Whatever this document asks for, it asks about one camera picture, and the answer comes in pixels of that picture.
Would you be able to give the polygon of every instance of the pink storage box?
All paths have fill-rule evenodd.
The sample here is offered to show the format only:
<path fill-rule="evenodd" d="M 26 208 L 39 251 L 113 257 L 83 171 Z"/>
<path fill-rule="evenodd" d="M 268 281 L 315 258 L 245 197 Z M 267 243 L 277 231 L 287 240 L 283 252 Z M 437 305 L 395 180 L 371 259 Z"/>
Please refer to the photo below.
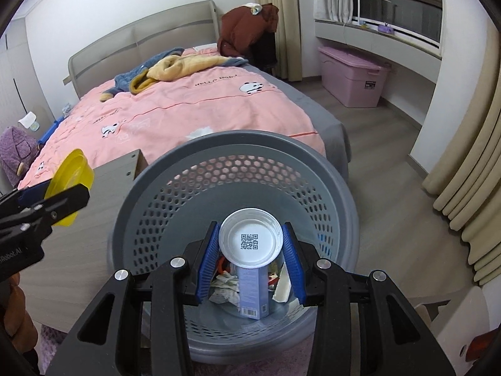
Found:
<path fill-rule="evenodd" d="M 322 85 L 346 107 L 376 107 L 389 68 L 351 52 L 320 47 Z"/>

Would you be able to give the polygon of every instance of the white cup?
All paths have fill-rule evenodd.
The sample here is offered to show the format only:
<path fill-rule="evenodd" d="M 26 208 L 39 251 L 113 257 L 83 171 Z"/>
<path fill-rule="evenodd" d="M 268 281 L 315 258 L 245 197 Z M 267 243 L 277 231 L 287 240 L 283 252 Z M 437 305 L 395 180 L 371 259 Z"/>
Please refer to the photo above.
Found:
<path fill-rule="evenodd" d="M 256 208 L 233 212 L 221 224 L 219 244 L 223 255 L 244 269 L 269 265 L 284 244 L 280 223 Z"/>

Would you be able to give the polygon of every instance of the pink bedspread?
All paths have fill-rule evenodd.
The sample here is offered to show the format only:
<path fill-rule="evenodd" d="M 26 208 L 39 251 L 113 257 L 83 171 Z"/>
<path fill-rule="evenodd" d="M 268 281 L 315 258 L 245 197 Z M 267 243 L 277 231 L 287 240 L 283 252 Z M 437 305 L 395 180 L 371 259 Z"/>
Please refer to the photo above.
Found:
<path fill-rule="evenodd" d="M 101 103 L 101 92 L 111 86 L 113 81 L 108 81 L 82 97 L 19 188 L 52 178 L 75 148 L 83 150 L 92 168 L 138 148 L 151 164 L 190 139 L 226 130 L 280 133 L 325 155 L 306 113 L 263 77 L 239 67 L 214 67 Z"/>

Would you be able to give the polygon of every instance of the wooden table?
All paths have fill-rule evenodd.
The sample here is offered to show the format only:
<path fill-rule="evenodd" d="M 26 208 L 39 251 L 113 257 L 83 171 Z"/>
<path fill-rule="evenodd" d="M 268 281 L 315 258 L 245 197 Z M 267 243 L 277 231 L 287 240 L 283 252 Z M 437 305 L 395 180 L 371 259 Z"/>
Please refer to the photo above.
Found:
<path fill-rule="evenodd" d="M 68 332 L 109 279 L 108 236 L 134 178 L 146 165 L 136 150 L 96 168 L 87 207 L 70 227 L 53 227 L 42 243 L 44 259 L 21 273 L 34 321 Z"/>

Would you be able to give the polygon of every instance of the metal screw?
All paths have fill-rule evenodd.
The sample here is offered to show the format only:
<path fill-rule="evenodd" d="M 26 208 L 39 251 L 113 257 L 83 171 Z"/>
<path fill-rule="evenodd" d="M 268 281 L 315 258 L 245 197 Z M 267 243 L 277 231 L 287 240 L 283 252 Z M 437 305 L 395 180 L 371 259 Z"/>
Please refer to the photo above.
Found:
<path fill-rule="evenodd" d="M 125 280 L 128 276 L 129 276 L 129 273 L 127 272 L 127 270 L 118 270 L 115 273 L 115 279 L 118 281 Z"/>
<path fill-rule="evenodd" d="M 170 261 L 170 265 L 174 267 L 175 269 L 178 269 L 179 267 L 183 267 L 186 264 L 186 260 L 184 260 L 182 257 L 174 257 Z"/>
<path fill-rule="evenodd" d="M 386 273 L 378 270 L 372 273 L 372 277 L 374 277 L 374 280 L 376 281 L 384 281 L 386 280 Z"/>
<path fill-rule="evenodd" d="M 317 261 L 317 266 L 320 269 L 327 270 L 327 269 L 331 268 L 332 264 L 326 258 L 321 258 L 319 261 Z"/>

